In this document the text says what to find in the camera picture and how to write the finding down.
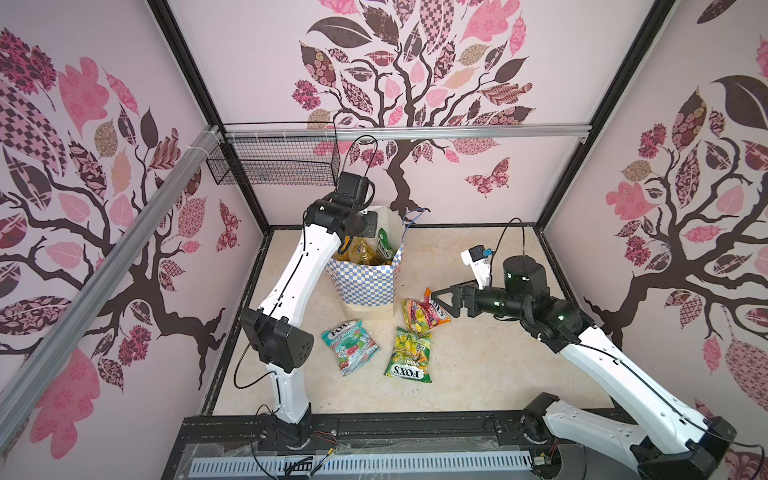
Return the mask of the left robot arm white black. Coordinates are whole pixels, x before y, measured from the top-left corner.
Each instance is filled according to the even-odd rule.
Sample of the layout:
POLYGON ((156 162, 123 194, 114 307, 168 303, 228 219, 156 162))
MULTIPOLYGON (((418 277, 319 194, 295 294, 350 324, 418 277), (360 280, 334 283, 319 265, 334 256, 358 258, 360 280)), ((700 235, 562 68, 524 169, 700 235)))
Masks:
POLYGON ((310 437, 311 404, 302 367, 314 337, 300 325, 329 260, 346 239, 360 237, 367 228, 364 211, 374 195, 368 178, 342 173, 335 189, 305 210, 299 242, 275 287, 241 317, 250 348, 266 366, 278 436, 291 447, 304 446, 310 437))

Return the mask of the orange pink Fox's fruits bag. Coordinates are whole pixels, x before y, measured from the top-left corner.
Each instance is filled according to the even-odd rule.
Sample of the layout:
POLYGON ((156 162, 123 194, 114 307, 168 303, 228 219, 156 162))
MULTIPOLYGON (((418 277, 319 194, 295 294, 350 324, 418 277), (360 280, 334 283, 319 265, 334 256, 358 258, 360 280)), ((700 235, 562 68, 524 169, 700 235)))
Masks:
POLYGON ((452 321, 452 317, 431 298, 431 295, 432 291, 427 288, 421 299, 408 298, 402 302, 407 329, 420 336, 452 321))

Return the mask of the blue checkered paper bag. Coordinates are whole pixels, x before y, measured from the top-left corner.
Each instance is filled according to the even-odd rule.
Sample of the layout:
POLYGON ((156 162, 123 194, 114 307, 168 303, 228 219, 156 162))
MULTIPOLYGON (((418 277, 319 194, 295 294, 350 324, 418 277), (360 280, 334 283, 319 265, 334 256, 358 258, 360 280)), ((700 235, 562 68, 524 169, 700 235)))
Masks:
POLYGON ((373 206, 366 211, 366 230, 360 237, 377 248, 377 231, 384 228, 397 249, 391 263, 379 266, 356 265, 340 258, 329 261, 326 272, 339 293, 344 315, 349 320, 386 320, 394 316, 396 286, 404 258, 408 229, 428 210, 417 207, 404 217, 387 206, 373 206))

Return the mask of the teal red candy bag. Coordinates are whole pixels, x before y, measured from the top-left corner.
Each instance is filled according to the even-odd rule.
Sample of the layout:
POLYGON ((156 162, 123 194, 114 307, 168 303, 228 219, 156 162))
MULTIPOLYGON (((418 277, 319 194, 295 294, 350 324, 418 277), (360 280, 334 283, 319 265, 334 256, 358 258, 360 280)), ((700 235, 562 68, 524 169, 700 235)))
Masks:
POLYGON ((348 376, 361 368, 380 350, 361 320, 344 322, 325 331, 321 338, 333 351, 342 376, 348 376))

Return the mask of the gold snack bag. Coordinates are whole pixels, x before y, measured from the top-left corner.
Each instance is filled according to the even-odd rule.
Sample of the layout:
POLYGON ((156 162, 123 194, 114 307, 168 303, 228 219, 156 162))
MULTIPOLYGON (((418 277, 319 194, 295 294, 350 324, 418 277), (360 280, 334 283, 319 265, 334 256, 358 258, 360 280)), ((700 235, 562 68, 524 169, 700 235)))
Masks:
POLYGON ((365 238, 354 237, 346 251, 347 261, 356 265, 379 266, 384 263, 377 250, 365 238))

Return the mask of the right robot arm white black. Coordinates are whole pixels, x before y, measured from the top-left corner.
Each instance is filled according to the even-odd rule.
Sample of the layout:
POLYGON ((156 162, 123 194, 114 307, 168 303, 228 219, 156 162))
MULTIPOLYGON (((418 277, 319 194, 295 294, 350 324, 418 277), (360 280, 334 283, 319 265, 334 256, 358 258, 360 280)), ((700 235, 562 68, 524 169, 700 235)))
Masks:
POLYGON ((503 262, 492 284, 491 250, 466 250, 472 280, 431 293, 450 316, 490 314, 518 323, 595 381, 631 417, 612 420, 543 392, 523 410, 526 439, 546 445, 570 440, 634 470, 643 479, 708 479, 736 437, 721 417, 708 418, 677 399, 631 361, 576 304, 551 295, 544 267, 527 255, 503 262))

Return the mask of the green Fox's candy bag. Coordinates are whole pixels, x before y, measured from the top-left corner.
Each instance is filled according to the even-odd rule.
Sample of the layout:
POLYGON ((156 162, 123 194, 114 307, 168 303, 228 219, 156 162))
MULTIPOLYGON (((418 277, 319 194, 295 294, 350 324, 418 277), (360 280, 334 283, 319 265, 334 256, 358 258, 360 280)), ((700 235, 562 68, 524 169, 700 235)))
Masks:
POLYGON ((384 375, 391 378, 431 383, 429 372, 431 347, 431 332, 420 335, 398 327, 393 352, 384 375))

